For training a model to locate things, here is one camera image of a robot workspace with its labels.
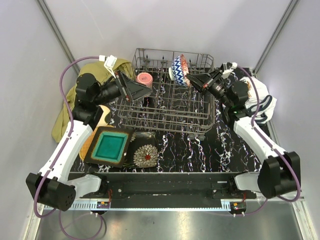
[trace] teal square plate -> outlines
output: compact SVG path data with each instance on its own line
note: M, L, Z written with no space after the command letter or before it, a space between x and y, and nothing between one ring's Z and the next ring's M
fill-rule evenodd
M121 168L133 132L132 129L98 127L84 161Z

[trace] bowl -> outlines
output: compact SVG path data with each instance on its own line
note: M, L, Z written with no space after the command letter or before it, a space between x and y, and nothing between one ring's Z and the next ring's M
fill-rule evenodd
M189 73L188 64L183 54L177 56L169 67L169 75L172 81L175 81L178 85L189 87L190 81L186 78Z

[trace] white wall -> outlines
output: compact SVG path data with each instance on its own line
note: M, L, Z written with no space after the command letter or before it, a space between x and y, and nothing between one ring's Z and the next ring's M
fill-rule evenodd
M301 159L302 191L320 236L320 1L300 1L258 73L277 106L282 147Z
M76 58L136 48L208 53L254 67L289 0L46 0Z
M68 61L36 1L0 1L0 22L0 238L18 240L32 202L26 177L56 146L51 130ZM70 72L66 87L76 77Z

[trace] reflective metal floor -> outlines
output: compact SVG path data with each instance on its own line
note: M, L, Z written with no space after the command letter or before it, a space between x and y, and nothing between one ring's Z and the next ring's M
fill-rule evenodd
M259 205L248 202L247 212ZM64 226L83 215L83 211L62 213ZM109 211L103 215L103 226L97 240L302 240L293 206L285 202L268 202L256 215L224 217L209 212ZM93 236L100 220L86 215L68 226L75 238ZM41 220L37 240L67 240L60 231L58 211Z

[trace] metal wire rack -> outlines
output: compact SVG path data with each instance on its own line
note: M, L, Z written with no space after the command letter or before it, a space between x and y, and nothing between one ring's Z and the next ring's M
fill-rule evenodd
M136 75L148 72L153 77L153 92L149 97L115 104L122 125L135 129L162 130L198 135L204 139L215 123L215 99L201 95L193 86L184 87L169 77L169 67L180 54L188 60L191 74L213 70L214 58L209 54L137 48L132 61Z

